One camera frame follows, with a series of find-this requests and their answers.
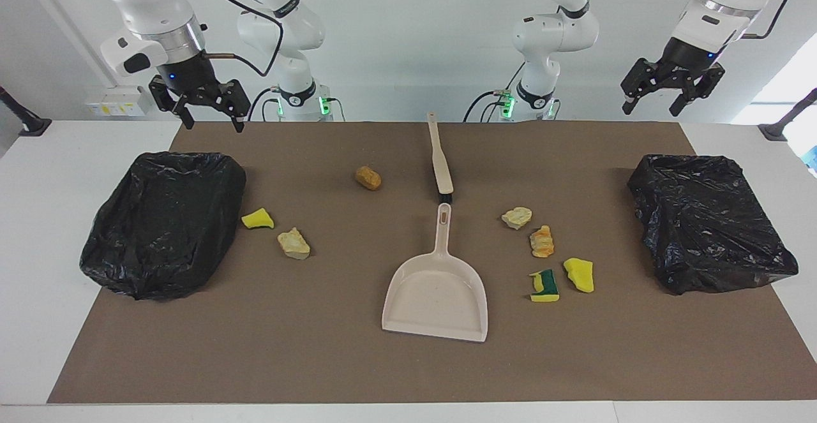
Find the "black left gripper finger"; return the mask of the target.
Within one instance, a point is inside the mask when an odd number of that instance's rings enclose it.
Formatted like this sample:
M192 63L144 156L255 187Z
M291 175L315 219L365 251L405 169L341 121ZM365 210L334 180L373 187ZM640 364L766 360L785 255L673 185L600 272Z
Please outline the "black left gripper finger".
M660 91L666 77L668 77L668 65L664 62L653 63L647 59L637 59L621 82L621 89L625 95L622 111L625 115L633 113L641 98Z
M688 70L678 69L672 72L670 84L680 89L680 95L669 107L672 117L678 117L689 104L700 98L707 98L726 74L723 66L712 66L698 78L691 76Z

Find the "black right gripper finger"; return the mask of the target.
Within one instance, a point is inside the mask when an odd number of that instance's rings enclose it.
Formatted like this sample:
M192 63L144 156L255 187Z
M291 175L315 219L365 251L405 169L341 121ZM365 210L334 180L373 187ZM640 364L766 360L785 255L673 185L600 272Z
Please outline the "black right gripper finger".
M218 85L217 110L230 118L237 133L242 133L249 114L251 102L236 80Z
M175 115L187 130L193 128L195 119L186 107L188 97L184 93L178 100L175 100L161 76L154 76L152 78L149 83L149 91L154 98L156 107L158 107L161 112L170 112Z

